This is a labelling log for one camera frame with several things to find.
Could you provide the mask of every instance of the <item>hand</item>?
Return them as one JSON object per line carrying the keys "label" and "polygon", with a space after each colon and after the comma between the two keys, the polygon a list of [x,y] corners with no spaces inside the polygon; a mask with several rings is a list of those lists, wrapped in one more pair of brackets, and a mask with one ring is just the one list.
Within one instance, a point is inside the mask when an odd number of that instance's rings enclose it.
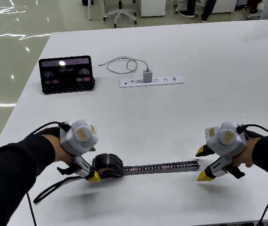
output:
{"label": "hand", "polygon": [[239,166],[241,163],[245,163],[246,167],[251,167],[254,164],[252,160],[253,148],[259,140],[260,137],[247,140],[247,147],[242,153],[233,158],[232,164]]}
{"label": "hand", "polygon": [[62,148],[60,139],[53,135],[42,135],[51,142],[55,150],[55,161],[63,161],[67,165],[72,163],[72,156]]}

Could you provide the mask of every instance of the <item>glossy floor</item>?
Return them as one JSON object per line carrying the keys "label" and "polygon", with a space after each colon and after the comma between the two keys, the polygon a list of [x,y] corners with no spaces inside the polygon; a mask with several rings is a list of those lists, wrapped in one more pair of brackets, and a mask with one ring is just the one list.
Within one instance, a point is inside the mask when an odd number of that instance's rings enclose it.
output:
{"label": "glossy floor", "polygon": [[[15,106],[52,32],[112,28],[113,18],[102,20],[101,0],[92,6],[92,21],[80,0],[0,0],[0,133]],[[117,8],[117,0],[108,0],[107,10]],[[136,8],[125,3],[125,8]],[[218,14],[210,22],[244,20],[241,11]],[[168,0],[163,17],[138,18],[136,26],[199,23],[173,13]],[[122,18],[118,27],[131,27],[133,22]]]}

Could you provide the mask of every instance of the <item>person's leg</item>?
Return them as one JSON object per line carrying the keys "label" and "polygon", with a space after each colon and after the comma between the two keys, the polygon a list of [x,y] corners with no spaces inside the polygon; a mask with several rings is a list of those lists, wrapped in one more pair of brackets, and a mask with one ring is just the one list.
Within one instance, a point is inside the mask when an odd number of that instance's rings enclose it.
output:
{"label": "person's leg", "polygon": [[260,0],[248,0],[246,7],[252,10],[255,10],[257,9],[257,6],[259,3],[260,3]]}
{"label": "person's leg", "polygon": [[186,18],[195,18],[196,0],[187,0],[187,10],[180,10],[179,15]]}
{"label": "person's leg", "polygon": [[187,11],[195,13],[196,0],[187,0]]}
{"label": "person's leg", "polygon": [[205,4],[203,14],[201,15],[202,21],[207,21],[209,15],[213,12],[215,3],[217,0],[207,0],[207,3]]}

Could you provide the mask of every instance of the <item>tablet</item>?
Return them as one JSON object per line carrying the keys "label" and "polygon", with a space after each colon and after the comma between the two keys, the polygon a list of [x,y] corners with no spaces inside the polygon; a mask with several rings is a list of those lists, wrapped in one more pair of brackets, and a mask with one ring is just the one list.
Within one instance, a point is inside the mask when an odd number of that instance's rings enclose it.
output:
{"label": "tablet", "polygon": [[45,94],[92,90],[90,56],[71,56],[39,60],[42,91]]}

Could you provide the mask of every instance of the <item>power strip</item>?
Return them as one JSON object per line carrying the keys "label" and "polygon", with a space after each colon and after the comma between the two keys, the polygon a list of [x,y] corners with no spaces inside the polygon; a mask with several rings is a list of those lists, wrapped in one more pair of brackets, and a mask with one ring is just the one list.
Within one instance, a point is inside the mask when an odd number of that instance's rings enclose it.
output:
{"label": "power strip", "polygon": [[171,85],[181,84],[184,80],[181,76],[174,77],[157,77],[153,78],[151,82],[143,82],[142,79],[138,80],[120,80],[119,87],[137,87],[137,86],[157,86],[157,85]]}

